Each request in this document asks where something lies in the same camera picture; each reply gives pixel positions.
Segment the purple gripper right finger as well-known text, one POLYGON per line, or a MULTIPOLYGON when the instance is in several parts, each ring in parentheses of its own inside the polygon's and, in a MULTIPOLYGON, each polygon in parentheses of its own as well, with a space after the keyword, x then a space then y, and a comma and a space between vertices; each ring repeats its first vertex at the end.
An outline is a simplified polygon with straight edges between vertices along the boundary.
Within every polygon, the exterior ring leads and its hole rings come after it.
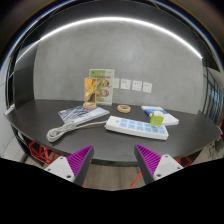
POLYGON ((160 155, 138 144, 135 145, 134 154, 145 183, 152 183, 182 169, 170 155, 160 155))

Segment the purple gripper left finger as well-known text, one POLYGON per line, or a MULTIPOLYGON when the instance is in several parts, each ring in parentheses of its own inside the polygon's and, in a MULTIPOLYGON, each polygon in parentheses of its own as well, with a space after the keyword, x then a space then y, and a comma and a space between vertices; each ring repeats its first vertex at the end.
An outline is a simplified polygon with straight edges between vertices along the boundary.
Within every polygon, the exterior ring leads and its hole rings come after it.
POLYGON ((87 146, 68 157, 59 156, 46 171, 82 186, 94 155, 94 146, 87 146))

